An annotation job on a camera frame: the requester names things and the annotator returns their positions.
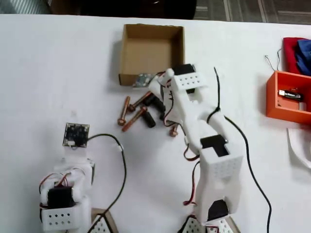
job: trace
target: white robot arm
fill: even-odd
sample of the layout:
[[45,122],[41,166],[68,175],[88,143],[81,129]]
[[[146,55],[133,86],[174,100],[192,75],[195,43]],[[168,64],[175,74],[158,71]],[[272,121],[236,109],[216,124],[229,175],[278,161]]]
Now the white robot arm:
[[198,221],[207,224],[236,212],[243,156],[227,133],[229,123],[220,111],[207,124],[215,110],[208,102],[207,80],[188,64],[157,75],[149,89],[166,107],[164,123],[180,124],[186,144],[200,159],[194,207]]
[[[66,130],[86,135],[88,125],[67,124]],[[50,233],[86,233],[91,225],[88,192],[92,186],[94,163],[83,147],[64,147],[65,157],[39,186],[40,219],[43,231]]]

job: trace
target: bolt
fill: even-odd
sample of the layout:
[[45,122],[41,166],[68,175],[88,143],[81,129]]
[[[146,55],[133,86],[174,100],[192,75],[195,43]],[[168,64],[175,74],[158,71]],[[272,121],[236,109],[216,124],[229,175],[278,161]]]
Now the bolt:
[[124,102],[123,109],[122,109],[121,117],[118,119],[118,125],[123,126],[123,125],[126,124],[125,114],[126,114],[127,107],[128,107],[129,103],[130,103],[130,97],[127,96],[126,99],[125,99],[125,102]]
[[178,135],[177,128],[178,128],[178,124],[174,124],[170,130],[171,137],[176,137]]
[[148,96],[150,96],[152,94],[151,91],[148,91],[145,95],[143,95],[139,100],[137,100],[134,104],[130,104],[128,106],[128,110],[130,112],[133,112],[136,110],[137,106],[140,105],[140,103],[143,102],[144,99],[146,99]]
[[136,115],[126,125],[123,126],[122,131],[126,132],[134,124],[134,122],[137,121],[137,119],[146,111],[147,107],[145,106],[141,107],[140,110],[136,113]]

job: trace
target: cardboard box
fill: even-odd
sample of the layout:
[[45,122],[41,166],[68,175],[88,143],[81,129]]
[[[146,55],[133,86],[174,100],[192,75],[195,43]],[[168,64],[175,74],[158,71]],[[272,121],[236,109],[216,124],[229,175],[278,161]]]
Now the cardboard box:
[[139,74],[156,74],[185,62],[184,28],[125,24],[120,85],[132,85]]
[[[280,96],[279,90],[295,90],[303,94],[306,111],[299,109],[299,102]],[[266,116],[311,124],[311,77],[275,71],[267,82]]]

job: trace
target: table surface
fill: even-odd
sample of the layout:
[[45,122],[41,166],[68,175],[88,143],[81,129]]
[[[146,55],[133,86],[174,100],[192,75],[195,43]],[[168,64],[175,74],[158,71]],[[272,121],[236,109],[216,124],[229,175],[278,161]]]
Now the table surface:
[[[177,232],[192,211],[182,205],[194,166],[183,158],[182,133],[169,137],[159,120],[153,129],[140,121],[128,133],[117,125],[125,96],[135,100],[146,91],[118,84],[125,23],[185,27],[186,62],[206,75],[215,104],[217,68],[222,111],[248,137],[254,173],[273,208],[271,232],[305,232],[311,173],[288,148],[286,128],[298,126],[264,115],[265,83],[273,72],[264,55],[276,65],[282,38],[310,38],[311,26],[31,15],[0,15],[2,231],[41,231],[38,184],[64,155],[66,122],[90,124],[90,135],[112,133],[125,148],[128,177],[111,209],[119,232]],[[245,154],[241,136],[230,130]],[[121,155],[109,138],[92,140],[87,152],[96,163],[92,205],[105,208],[121,186]],[[265,232],[268,205],[246,159],[241,183],[233,219],[243,233]]]

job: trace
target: circuit board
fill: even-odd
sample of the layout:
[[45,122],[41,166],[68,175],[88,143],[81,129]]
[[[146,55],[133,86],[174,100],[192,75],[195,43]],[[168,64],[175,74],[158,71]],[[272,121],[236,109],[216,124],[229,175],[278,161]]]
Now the circuit board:
[[87,146],[89,125],[66,123],[63,146],[64,147],[83,147]]

